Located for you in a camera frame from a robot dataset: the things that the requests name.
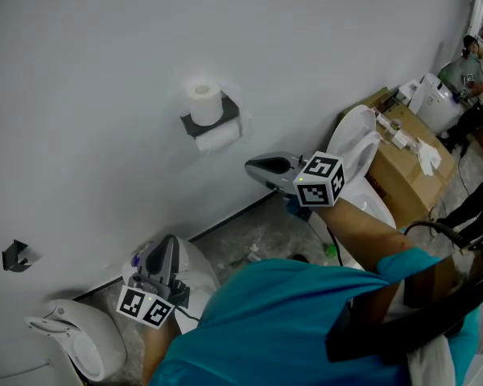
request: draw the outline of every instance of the black pants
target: black pants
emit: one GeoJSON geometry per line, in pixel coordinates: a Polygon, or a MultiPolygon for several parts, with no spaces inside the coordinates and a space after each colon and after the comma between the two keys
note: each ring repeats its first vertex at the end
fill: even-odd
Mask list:
{"type": "Polygon", "coordinates": [[[483,235],[483,183],[445,219],[439,219],[441,224],[455,228],[467,220],[476,217],[469,226],[460,232],[460,235],[467,240],[475,240],[483,235]]]}
{"type": "Polygon", "coordinates": [[[483,105],[478,101],[460,117],[457,125],[448,130],[448,146],[453,149],[458,143],[465,144],[465,136],[483,125],[483,105]]]}

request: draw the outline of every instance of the person in blue shirt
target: person in blue shirt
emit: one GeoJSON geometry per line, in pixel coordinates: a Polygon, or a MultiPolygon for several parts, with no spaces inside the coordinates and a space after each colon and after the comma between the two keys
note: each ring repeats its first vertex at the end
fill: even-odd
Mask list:
{"type": "MultiPolygon", "coordinates": [[[[147,328],[143,384],[410,384],[406,362],[330,362],[325,336],[348,299],[440,259],[343,199],[316,211],[364,270],[285,259],[245,267],[212,296],[195,330],[181,335],[173,316],[158,331],[147,328]]],[[[468,314],[448,339],[456,385],[477,351],[477,319],[468,314]]]]}

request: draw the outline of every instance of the toilet paper roll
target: toilet paper roll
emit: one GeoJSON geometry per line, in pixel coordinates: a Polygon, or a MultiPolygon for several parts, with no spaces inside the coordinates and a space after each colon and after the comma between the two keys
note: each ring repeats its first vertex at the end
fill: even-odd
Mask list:
{"type": "Polygon", "coordinates": [[[222,91],[216,82],[194,80],[187,85],[186,96],[192,120],[197,125],[212,125],[222,117],[222,91]]]}
{"type": "Polygon", "coordinates": [[[234,143],[239,137],[240,126],[237,119],[234,119],[202,134],[195,139],[195,142],[200,152],[207,154],[234,143]]]}

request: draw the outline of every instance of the black cap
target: black cap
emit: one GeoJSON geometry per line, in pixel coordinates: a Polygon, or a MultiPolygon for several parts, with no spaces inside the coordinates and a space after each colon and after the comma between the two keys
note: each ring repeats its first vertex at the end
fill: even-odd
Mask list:
{"type": "Polygon", "coordinates": [[[476,43],[476,44],[477,44],[477,40],[476,40],[476,39],[474,39],[474,38],[473,38],[471,35],[466,35],[466,36],[464,37],[464,47],[465,47],[466,49],[469,49],[469,47],[470,47],[470,45],[471,45],[472,43],[476,43]]]}

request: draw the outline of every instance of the green object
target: green object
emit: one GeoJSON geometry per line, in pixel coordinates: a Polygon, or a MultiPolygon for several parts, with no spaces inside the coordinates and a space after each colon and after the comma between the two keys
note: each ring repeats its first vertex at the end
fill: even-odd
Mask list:
{"type": "Polygon", "coordinates": [[[336,257],[336,247],[333,243],[324,244],[324,253],[327,257],[336,257]]]}

